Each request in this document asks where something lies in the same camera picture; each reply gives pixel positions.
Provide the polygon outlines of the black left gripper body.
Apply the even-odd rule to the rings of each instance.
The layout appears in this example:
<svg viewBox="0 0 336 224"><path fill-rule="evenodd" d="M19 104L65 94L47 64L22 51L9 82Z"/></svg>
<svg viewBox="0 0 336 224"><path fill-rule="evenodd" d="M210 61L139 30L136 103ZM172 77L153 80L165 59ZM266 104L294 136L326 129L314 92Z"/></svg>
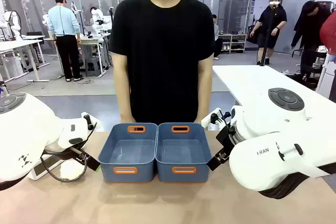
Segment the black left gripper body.
<svg viewBox="0 0 336 224"><path fill-rule="evenodd" d="M82 149L84 144L76 144L68 148L61 148L58 144L50 144L45 147L44 153L49 155L56 155L61 160L82 158L81 153L85 158L88 157L88 154Z"/></svg>

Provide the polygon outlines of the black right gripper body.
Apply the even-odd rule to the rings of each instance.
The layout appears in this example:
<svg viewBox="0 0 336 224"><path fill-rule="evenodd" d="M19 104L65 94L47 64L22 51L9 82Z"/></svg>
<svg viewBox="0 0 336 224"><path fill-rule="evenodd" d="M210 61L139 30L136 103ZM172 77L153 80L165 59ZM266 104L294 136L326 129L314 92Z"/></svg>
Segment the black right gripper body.
<svg viewBox="0 0 336 224"><path fill-rule="evenodd" d="M233 136L236 134L236 130L233 126L225 126L219 131L216 139L223 146L219 151L220 154L230 154L235 146Z"/></svg>

